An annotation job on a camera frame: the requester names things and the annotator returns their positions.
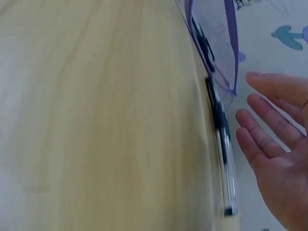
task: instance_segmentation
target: light wood surface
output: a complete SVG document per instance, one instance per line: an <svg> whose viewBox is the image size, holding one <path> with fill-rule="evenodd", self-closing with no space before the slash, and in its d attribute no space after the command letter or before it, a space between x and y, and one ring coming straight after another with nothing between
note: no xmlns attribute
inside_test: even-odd
<svg viewBox="0 0 308 231"><path fill-rule="evenodd" d="M0 230L231 231L195 58L173 0L0 1Z"/></svg>

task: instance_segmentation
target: hand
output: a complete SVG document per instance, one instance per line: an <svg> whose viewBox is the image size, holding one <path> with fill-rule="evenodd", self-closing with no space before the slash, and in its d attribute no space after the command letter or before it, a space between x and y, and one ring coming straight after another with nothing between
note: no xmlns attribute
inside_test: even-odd
<svg viewBox="0 0 308 231"><path fill-rule="evenodd" d="M308 79L282 74L247 73L250 86L308 131ZM236 137L253 169L272 214L288 230L308 230L308 139L263 97L251 94L249 106L291 150L287 153L241 109Z"/></svg>

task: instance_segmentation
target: purple plastic bag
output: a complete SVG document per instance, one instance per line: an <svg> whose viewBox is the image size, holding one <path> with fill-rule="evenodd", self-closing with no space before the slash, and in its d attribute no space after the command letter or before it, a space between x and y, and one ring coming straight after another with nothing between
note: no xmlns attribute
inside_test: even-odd
<svg viewBox="0 0 308 231"><path fill-rule="evenodd" d="M239 48L233 0L176 0L208 75L236 95Z"/></svg>

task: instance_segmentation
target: purple bag strap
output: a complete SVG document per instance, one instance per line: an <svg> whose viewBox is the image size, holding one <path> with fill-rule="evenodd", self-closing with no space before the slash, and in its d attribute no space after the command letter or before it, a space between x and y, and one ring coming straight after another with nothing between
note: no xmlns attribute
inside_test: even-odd
<svg viewBox="0 0 308 231"><path fill-rule="evenodd" d="M228 79L223 75L223 73L220 71L219 67L215 66L217 71L221 74L224 82L227 84L228 87L222 86L218 81L215 82L219 87L230 93L232 96L236 95L236 90L237 90L237 75L238 75L238 67L239 67L239 46L238 46L238 35L237 35L237 26L236 26L236 17L235 17L235 10L234 10L234 5L233 5L233 0L224 0L225 2L225 11L226 11L226 17L227 17L227 24L228 24L228 31L229 31L229 37L230 37L230 43L231 47L233 50L234 54L234 59L235 59L235 77L234 77L234 83L233 83L233 88L230 88L230 83ZM197 40L196 35L193 32L193 0L185 0L185 13L186 13L186 18L187 18L187 24L188 27L191 31L192 38L197 46L197 49L200 53L201 59L205 65L206 71L208 72L209 77L213 77L206 61L205 61L205 56L202 52L202 49L199 45L199 42Z"/></svg>

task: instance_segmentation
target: wooden table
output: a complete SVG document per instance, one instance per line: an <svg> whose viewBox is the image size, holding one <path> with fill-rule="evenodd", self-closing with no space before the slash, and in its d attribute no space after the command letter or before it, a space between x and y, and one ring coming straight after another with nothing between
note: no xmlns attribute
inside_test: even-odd
<svg viewBox="0 0 308 231"><path fill-rule="evenodd" d="M232 231L173 0L0 2L1 231Z"/></svg>

